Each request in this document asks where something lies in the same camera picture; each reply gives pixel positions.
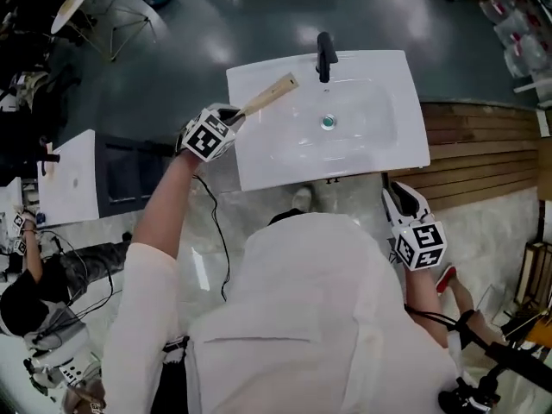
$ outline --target person in black shirt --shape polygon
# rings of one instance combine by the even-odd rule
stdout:
[[[106,277],[108,269],[111,274],[121,271],[130,244],[123,241],[81,248],[42,263],[32,220],[25,221],[23,231],[27,270],[0,297],[0,329],[21,337],[37,331],[46,320],[47,302],[70,304],[91,282]]]

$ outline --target sink drain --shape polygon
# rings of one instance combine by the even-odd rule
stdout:
[[[336,118],[333,115],[328,114],[320,121],[320,127],[324,130],[332,130],[336,126],[336,123]]]

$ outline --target black faucet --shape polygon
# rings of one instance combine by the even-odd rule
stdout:
[[[329,82],[329,65],[337,63],[336,49],[327,32],[321,32],[317,37],[318,58],[317,72],[320,74],[320,83]]]

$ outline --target gray floor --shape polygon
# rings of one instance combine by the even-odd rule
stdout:
[[[83,76],[62,141],[84,129],[172,135],[228,100],[226,69],[316,52],[324,30],[338,50],[404,49],[422,100],[536,105],[532,93],[513,94],[502,47],[474,0],[172,0],[158,14],[140,0],[120,3],[150,16],[156,35],[145,29],[114,63],[88,46],[58,48],[54,62],[76,63]]]

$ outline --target sink basin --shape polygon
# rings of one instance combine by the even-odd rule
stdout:
[[[235,140],[241,189],[427,166],[422,111],[402,51],[337,53],[320,83],[315,54],[228,69],[242,107],[292,72],[299,87],[248,116]]]

